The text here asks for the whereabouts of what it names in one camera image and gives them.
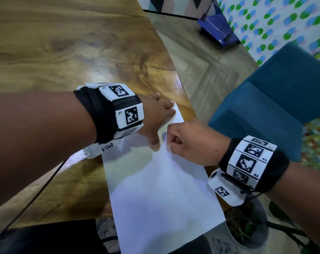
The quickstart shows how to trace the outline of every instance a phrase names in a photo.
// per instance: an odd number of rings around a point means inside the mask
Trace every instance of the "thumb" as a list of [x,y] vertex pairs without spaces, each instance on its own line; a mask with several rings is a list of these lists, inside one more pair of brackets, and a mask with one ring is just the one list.
[[172,142],[167,144],[167,149],[172,153],[179,155],[184,158],[184,145]]
[[152,132],[149,135],[147,135],[147,139],[149,142],[149,148],[151,148],[153,151],[158,151],[160,149],[160,139],[158,132]]

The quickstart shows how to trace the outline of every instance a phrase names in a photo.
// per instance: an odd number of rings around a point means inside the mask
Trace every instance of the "hand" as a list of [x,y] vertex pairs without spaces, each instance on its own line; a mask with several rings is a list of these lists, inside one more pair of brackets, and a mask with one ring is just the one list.
[[165,122],[166,119],[174,116],[175,109],[172,109],[175,102],[167,101],[160,102],[159,93],[152,94],[150,96],[139,95],[139,98],[143,104],[143,112],[145,118],[143,119],[144,126],[138,131],[140,135],[147,137],[149,141],[149,147],[158,151],[160,149],[160,140],[158,136],[158,130]]
[[203,166],[217,165],[228,149],[230,138],[198,119],[170,124],[167,148],[189,161]]

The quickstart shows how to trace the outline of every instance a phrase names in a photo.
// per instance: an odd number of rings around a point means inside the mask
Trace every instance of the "qr-like code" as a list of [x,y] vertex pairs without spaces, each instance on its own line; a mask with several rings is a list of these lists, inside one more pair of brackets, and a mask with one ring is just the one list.
[[261,140],[261,139],[257,139],[257,138],[253,138],[252,141],[255,143],[261,144],[263,146],[266,146],[268,144],[268,142]]
[[248,157],[246,155],[241,154],[239,160],[236,162],[236,166],[248,173],[251,173],[254,166],[256,164],[256,160]]
[[240,171],[237,171],[236,169],[234,169],[233,177],[236,178],[236,179],[238,179],[238,180],[241,181],[242,183],[245,183],[245,184],[247,184],[248,179],[249,179],[249,176],[241,173]]
[[229,195],[229,192],[227,192],[222,186],[216,188],[215,191],[220,194],[221,197]]
[[137,107],[132,107],[125,110],[125,115],[126,115],[126,123],[128,125],[134,122],[137,122],[139,120]]
[[102,149],[102,151],[107,151],[108,149],[111,149],[112,147],[113,147],[113,143],[110,143],[101,149]]
[[122,88],[122,86],[108,86],[109,89],[113,91],[117,96],[126,96],[129,95],[125,89]]
[[126,132],[124,132],[124,133],[122,134],[122,136],[121,136],[121,137],[125,137],[125,136],[127,136],[127,135],[131,134],[132,132],[134,132],[134,131],[135,131],[135,129],[136,129],[136,128],[132,128],[132,129],[127,130]]
[[253,144],[248,144],[244,152],[259,158],[261,154],[264,152],[264,149]]

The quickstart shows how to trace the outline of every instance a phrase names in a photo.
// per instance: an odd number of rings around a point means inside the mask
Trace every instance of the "person's left hand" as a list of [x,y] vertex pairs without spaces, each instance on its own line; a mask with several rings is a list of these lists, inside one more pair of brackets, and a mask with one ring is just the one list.
[[174,116],[175,109],[172,109],[175,102],[167,101],[160,102],[159,93],[152,94],[150,96],[143,96],[138,94],[143,104],[143,112],[145,118],[143,119],[144,126],[138,131],[140,135],[147,137],[149,147],[158,151],[160,149],[160,140],[158,136],[158,130],[166,119]]

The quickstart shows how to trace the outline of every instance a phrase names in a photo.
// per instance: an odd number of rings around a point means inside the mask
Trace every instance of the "fingernail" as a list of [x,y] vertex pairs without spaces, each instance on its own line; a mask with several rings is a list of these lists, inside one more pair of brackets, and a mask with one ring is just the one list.
[[160,143],[154,144],[154,145],[149,145],[149,147],[153,150],[153,151],[158,151],[160,149]]
[[172,150],[170,149],[170,144],[167,144],[167,151],[169,151],[170,153],[173,153]]

